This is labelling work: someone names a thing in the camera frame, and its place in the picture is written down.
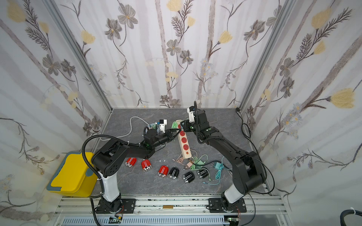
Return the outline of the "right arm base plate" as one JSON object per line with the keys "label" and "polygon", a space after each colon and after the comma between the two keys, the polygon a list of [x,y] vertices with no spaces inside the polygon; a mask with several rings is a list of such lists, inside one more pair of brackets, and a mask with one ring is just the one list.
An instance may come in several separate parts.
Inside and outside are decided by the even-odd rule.
{"label": "right arm base plate", "polygon": [[246,213],[247,208],[244,199],[229,203],[224,198],[209,198],[206,208],[210,213]]}

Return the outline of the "teal charger end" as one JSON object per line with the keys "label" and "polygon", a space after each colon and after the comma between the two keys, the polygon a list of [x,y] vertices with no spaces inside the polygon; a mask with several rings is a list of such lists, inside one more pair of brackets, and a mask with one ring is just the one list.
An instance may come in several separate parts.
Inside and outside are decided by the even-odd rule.
{"label": "teal charger end", "polygon": [[215,162],[215,163],[214,163],[214,168],[215,168],[216,170],[221,171],[221,170],[224,168],[224,164],[221,163],[221,162]]}

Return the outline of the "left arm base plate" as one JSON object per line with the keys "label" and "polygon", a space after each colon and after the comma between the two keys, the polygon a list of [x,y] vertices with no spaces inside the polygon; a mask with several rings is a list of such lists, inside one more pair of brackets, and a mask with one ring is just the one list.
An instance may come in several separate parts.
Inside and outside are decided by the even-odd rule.
{"label": "left arm base plate", "polygon": [[108,202],[103,197],[100,199],[95,212],[97,214],[133,214],[136,199],[117,198],[113,202]]}

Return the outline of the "light green charger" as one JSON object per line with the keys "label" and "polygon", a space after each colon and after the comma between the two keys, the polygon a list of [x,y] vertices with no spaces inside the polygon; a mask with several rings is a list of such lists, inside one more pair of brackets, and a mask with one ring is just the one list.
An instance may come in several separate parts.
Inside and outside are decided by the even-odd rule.
{"label": "light green charger", "polygon": [[196,170],[196,169],[200,169],[202,168],[205,163],[208,161],[208,156],[207,154],[203,154],[200,157],[191,157],[189,159],[189,162],[191,163],[190,169],[191,170]]}

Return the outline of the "red shaver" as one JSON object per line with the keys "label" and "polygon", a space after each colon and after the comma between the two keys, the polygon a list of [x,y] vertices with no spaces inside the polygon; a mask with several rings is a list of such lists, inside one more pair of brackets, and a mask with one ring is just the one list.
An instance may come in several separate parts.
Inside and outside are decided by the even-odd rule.
{"label": "red shaver", "polygon": [[143,160],[141,162],[141,166],[142,166],[143,171],[148,171],[148,170],[152,169],[152,165],[149,160]]}
{"label": "red shaver", "polygon": [[137,158],[131,157],[126,161],[125,165],[127,167],[133,167],[136,164],[136,162],[137,162]]}
{"label": "red shaver", "polygon": [[162,178],[168,175],[169,168],[166,165],[162,165],[158,171],[158,175]]}

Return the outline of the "beige power strip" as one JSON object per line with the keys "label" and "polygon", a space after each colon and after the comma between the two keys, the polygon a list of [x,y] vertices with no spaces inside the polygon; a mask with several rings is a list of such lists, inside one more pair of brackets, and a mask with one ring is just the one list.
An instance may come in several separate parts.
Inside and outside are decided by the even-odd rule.
{"label": "beige power strip", "polygon": [[192,154],[191,154],[191,150],[189,147],[186,132],[184,131],[184,129],[181,126],[181,120],[177,120],[176,123],[177,123],[177,128],[181,130],[180,133],[178,134],[178,140],[179,140],[182,156],[184,159],[189,159],[192,157]]}

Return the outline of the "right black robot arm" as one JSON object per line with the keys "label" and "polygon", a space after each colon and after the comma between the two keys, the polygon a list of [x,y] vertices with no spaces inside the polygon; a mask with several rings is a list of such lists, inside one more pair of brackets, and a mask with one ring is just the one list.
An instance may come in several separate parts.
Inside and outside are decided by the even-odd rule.
{"label": "right black robot arm", "polygon": [[204,110],[191,106],[189,120],[182,122],[185,132],[193,132],[199,144],[207,144],[219,151],[232,165],[232,185],[221,195],[224,205],[237,203],[247,193],[267,179],[266,167],[256,152],[247,152],[227,138],[219,129],[210,126]]}

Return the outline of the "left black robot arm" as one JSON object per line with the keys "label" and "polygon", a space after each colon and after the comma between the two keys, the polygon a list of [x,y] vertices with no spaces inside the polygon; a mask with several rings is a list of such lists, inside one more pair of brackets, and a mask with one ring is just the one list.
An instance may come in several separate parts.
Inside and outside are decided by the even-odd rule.
{"label": "left black robot arm", "polygon": [[[90,199],[100,198],[96,213],[119,213],[124,204],[117,185],[117,172],[126,158],[149,159],[158,146],[165,146],[173,141],[181,132],[181,129],[167,129],[158,133],[156,129],[149,129],[143,134],[143,140],[129,143],[110,135],[95,135],[87,138],[82,147],[81,154],[85,164],[95,173],[101,186],[100,195],[90,195]],[[94,154],[89,161],[86,157],[85,148],[87,144],[100,137],[109,138],[109,141]]]}

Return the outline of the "black shaver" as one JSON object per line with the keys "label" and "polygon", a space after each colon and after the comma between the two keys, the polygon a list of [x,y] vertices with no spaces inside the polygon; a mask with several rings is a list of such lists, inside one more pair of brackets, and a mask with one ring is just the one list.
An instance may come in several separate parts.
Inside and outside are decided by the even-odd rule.
{"label": "black shaver", "polygon": [[193,172],[187,172],[183,175],[183,180],[185,183],[190,183],[195,179],[195,175]]}
{"label": "black shaver", "polygon": [[205,168],[201,168],[197,171],[197,174],[199,176],[199,178],[201,179],[205,179],[207,177],[209,177],[209,171]]}
{"label": "black shaver", "polygon": [[179,176],[180,170],[177,167],[172,167],[169,171],[168,177],[171,179],[177,179]]}

